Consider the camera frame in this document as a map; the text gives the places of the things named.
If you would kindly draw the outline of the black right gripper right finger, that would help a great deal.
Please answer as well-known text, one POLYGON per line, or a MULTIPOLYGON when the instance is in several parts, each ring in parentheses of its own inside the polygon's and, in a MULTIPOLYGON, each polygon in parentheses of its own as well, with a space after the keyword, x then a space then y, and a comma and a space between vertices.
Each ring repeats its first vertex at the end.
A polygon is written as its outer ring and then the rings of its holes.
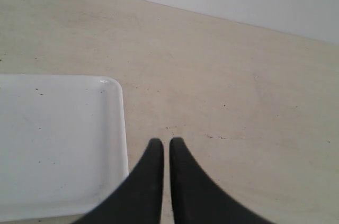
POLYGON ((204 172, 182 138, 171 139, 169 164, 175 223, 262 223, 204 172))

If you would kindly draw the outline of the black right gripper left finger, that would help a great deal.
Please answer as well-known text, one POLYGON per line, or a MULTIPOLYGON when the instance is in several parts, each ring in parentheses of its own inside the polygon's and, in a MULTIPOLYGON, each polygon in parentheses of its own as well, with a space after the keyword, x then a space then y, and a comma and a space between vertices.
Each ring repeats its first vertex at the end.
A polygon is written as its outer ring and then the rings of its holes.
POLYGON ((76 223, 160 223, 163 198, 164 147, 149 141, 128 177, 95 209, 76 223))

